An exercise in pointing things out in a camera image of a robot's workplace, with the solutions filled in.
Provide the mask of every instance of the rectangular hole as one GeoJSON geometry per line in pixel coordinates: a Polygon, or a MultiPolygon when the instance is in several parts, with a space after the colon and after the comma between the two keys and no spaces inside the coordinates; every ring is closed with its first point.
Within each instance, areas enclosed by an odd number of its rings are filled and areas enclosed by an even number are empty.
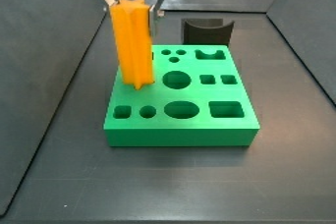
{"type": "Polygon", "coordinates": [[[129,116],[131,116],[131,106],[121,105],[115,108],[113,117],[116,119],[125,119],[129,116]]]}
{"type": "Polygon", "coordinates": [[[213,75],[200,75],[201,84],[215,84],[215,76],[213,75]]]}
{"type": "Polygon", "coordinates": [[[236,84],[236,77],[233,75],[221,75],[220,78],[224,84],[236,84]]]}
{"type": "Polygon", "coordinates": [[[201,50],[196,50],[195,53],[196,53],[196,58],[199,60],[224,60],[225,59],[224,52],[221,50],[216,50],[213,54],[207,54],[201,50]]]}
{"type": "Polygon", "coordinates": [[[212,101],[209,102],[211,116],[215,118],[243,118],[244,111],[240,102],[212,101]]]}

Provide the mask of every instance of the square hole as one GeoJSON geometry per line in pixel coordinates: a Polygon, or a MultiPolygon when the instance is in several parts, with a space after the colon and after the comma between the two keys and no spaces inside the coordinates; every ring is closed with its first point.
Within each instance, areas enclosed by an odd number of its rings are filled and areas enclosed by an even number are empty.
{"type": "Polygon", "coordinates": [[[220,78],[224,84],[236,84],[236,77],[233,75],[221,75],[220,78]]]}
{"type": "Polygon", "coordinates": [[[200,75],[203,84],[215,84],[215,76],[213,75],[200,75]]]}
{"type": "Polygon", "coordinates": [[[244,112],[240,102],[215,101],[209,102],[211,116],[215,118],[243,118],[244,112]]]}
{"type": "Polygon", "coordinates": [[[116,119],[125,119],[131,116],[131,106],[117,106],[115,108],[113,117],[116,119]]]}

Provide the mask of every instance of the green shape sorter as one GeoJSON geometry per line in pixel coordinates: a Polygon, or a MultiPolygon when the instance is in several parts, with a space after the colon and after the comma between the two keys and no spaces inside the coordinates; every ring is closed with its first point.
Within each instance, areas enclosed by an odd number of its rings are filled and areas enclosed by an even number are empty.
{"type": "Polygon", "coordinates": [[[155,84],[116,75],[104,130],[111,146],[249,145],[260,129],[225,46],[153,45],[155,84]]]}

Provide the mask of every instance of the orange block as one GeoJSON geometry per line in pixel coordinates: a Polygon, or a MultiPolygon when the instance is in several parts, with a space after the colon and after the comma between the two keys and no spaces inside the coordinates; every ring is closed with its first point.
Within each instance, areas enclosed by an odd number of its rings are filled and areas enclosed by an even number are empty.
{"type": "Polygon", "coordinates": [[[153,83],[148,11],[144,0],[120,0],[111,6],[123,79],[135,89],[153,83]]]}

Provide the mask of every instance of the black table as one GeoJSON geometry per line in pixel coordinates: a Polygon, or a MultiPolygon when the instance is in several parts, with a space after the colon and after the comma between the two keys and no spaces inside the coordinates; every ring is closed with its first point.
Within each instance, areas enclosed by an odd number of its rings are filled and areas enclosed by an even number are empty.
{"type": "Polygon", "coordinates": [[[263,14],[168,12],[155,43],[180,43],[183,18],[236,21],[231,52],[261,124],[251,147],[108,147],[107,17],[4,223],[336,220],[336,113],[308,70],[263,14]]]}

